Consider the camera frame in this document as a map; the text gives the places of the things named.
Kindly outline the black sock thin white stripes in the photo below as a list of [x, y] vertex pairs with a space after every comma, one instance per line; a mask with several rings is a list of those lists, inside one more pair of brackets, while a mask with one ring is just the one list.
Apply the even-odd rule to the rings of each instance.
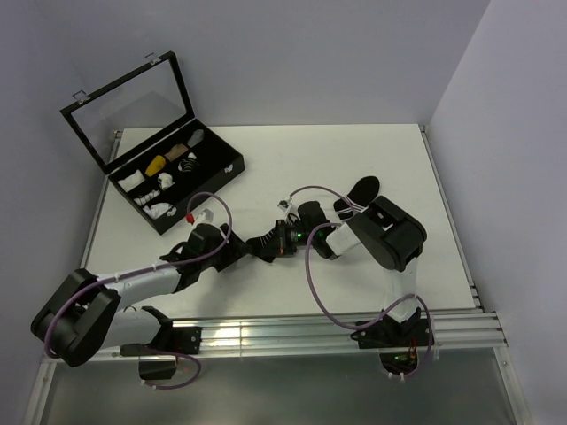
[[272, 263], [276, 256], [273, 254], [270, 244], [275, 233], [276, 228], [271, 228], [265, 235], [247, 239], [245, 243], [250, 248], [251, 254], [262, 261]]

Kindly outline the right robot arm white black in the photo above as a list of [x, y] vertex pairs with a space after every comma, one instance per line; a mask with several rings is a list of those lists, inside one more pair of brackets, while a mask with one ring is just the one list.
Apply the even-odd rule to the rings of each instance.
[[291, 220], [277, 220], [266, 243], [270, 259], [290, 256], [298, 248], [314, 249], [324, 259], [337, 259], [363, 246], [384, 270], [386, 292], [384, 337], [404, 344], [415, 331], [423, 305], [416, 296], [418, 258], [427, 239], [424, 226], [384, 196], [340, 223], [331, 223], [316, 201], [306, 202]]

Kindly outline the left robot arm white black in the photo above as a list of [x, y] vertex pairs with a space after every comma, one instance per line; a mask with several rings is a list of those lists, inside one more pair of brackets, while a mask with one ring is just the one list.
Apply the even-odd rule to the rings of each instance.
[[172, 319], [143, 302], [181, 292], [207, 269], [220, 272], [251, 251], [227, 224], [199, 224], [144, 274], [102, 277], [85, 268], [74, 270], [34, 317], [30, 330], [52, 357], [70, 367], [114, 346], [142, 355], [196, 353], [196, 338], [176, 330]]

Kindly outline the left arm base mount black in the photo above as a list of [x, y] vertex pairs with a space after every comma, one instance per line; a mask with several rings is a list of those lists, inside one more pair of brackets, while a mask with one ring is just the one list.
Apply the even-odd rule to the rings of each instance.
[[[148, 344], [127, 344], [120, 347], [121, 357], [171, 356], [172, 360], [140, 360], [138, 374], [145, 383], [155, 384], [158, 388], [180, 388], [195, 382], [202, 370], [200, 361], [195, 358], [199, 354], [201, 344], [201, 327], [172, 327], [160, 331]], [[179, 371], [182, 360], [195, 365], [195, 371], [187, 382], [165, 384]]]

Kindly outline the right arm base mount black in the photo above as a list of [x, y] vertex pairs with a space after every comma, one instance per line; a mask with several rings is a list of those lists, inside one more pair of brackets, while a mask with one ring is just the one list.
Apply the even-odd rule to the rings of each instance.
[[417, 368], [419, 363], [417, 348], [428, 346], [430, 334], [426, 319], [400, 324], [386, 316], [372, 327], [354, 331], [350, 337], [362, 350], [400, 348], [397, 352], [379, 355], [384, 369], [399, 375], [413, 372]]

